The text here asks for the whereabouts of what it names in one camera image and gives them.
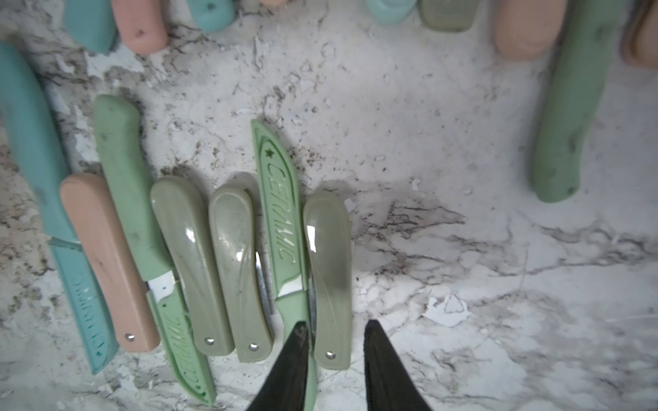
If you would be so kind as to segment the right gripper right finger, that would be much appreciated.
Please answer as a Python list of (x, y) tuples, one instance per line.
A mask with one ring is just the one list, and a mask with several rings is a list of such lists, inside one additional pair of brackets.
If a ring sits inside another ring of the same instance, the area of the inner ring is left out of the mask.
[(365, 327), (364, 376), (368, 410), (430, 411), (378, 320)]

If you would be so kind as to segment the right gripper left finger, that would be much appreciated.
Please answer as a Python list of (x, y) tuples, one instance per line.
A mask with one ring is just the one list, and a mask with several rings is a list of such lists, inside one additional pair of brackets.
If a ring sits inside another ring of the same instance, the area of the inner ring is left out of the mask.
[(298, 321), (287, 338), (264, 385), (248, 411), (302, 411), (309, 368), (310, 334), (306, 321)]

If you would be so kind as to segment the green ceramic knife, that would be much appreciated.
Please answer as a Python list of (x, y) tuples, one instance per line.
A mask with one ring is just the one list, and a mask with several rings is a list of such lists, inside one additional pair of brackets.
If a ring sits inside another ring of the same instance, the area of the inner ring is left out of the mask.
[(207, 357), (195, 347), (188, 309), (150, 200), (154, 184), (140, 144), (138, 109), (118, 96), (99, 95), (93, 106), (97, 153), (130, 253), (173, 373), (191, 397), (216, 399)]
[(623, 1), (576, 1), (553, 73), (536, 139), (532, 187), (545, 203), (580, 188), (584, 140), (606, 84)]
[(251, 122), (255, 161), (267, 231), (275, 305), (289, 337), (298, 321), (310, 321), (308, 258), (303, 235), (297, 170), (279, 137), (259, 120)]

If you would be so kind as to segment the brownish pink folding knife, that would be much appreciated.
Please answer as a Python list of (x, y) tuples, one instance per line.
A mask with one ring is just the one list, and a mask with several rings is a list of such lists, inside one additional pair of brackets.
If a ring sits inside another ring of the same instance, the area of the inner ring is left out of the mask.
[(160, 336), (142, 281), (106, 180), (80, 173), (67, 176), (60, 186), (63, 207), (87, 255), (109, 308), (120, 346), (147, 353)]

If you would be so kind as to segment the teal handle knife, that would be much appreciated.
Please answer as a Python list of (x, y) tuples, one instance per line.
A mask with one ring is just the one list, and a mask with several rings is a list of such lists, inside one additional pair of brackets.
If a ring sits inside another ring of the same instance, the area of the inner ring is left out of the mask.
[(416, 0), (366, 0), (368, 12), (381, 24), (401, 22), (415, 6)]

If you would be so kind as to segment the pink ceramic knife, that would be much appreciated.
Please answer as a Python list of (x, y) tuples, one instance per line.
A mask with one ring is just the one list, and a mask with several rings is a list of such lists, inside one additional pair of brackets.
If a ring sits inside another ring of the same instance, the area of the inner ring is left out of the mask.
[(168, 35), (159, 0), (112, 0), (112, 12), (123, 44), (146, 56), (166, 49)]

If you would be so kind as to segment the pink folding knife top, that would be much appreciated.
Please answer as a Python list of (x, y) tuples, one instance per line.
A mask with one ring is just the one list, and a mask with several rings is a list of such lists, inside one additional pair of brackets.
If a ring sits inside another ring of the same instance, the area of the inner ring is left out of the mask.
[(530, 61), (556, 41), (567, 11), (566, 0), (502, 0), (495, 17), (495, 45), (512, 61)]

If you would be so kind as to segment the pink folding knife long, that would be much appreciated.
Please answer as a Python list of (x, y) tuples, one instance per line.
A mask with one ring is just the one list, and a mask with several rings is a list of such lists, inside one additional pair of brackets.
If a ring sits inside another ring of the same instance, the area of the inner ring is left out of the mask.
[(288, 2), (289, 0), (260, 0), (261, 4), (271, 8), (283, 6)]

